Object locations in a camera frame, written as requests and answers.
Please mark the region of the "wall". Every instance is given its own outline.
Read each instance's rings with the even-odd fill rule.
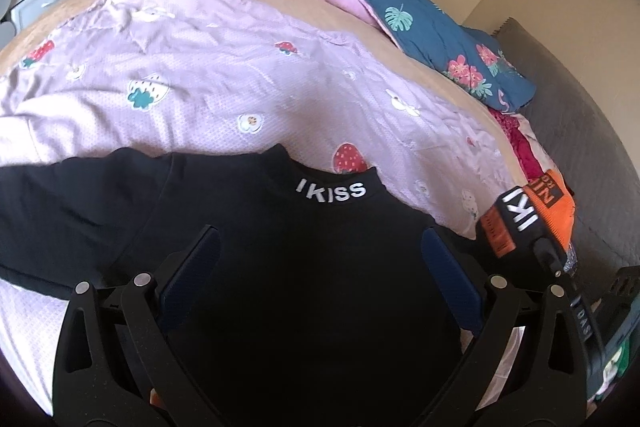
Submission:
[[[582,83],[640,171],[640,0],[482,0],[465,25],[516,18]]]

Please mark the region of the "gray headboard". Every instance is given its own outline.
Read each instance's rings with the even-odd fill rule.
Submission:
[[[618,268],[640,264],[640,180],[620,138],[586,90],[514,19],[496,38],[534,84],[521,112],[575,192],[577,277],[592,300]]]

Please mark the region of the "shirt sleeve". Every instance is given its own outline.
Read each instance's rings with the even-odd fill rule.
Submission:
[[[0,277],[68,298],[134,274],[111,269],[158,203],[172,155],[120,149],[104,158],[0,169]]]

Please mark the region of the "monstera leaf print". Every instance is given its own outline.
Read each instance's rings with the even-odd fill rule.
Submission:
[[[385,21],[395,32],[406,31],[414,23],[414,17],[408,12],[403,12],[403,7],[404,4],[400,5],[400,9],[390,6],[385,10]]]

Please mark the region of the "silver screw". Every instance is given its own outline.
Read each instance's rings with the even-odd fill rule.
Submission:
[[[502,275],[494,275],[491,277],[491,284],[496,288],[504,289],[507,288],[507,279],[505,279]]]
[[[564,288],[562,288],[562,286],[554,284],[553,286],[551,286],[551,293],[553,293],[553,295],[555,295],[556,297],[564,297]]]
[[[89,283],[87,281],[79,282],[78,286],[76,286],[76,293],[78,295],[82,295],[83,293],[87,293],[89,288],[91,288],[91,286],[89,286]]]
[[[133,284],[136,286],[146,286],[151,282],[151,276],[148,273],[139,273],[133,279]]]

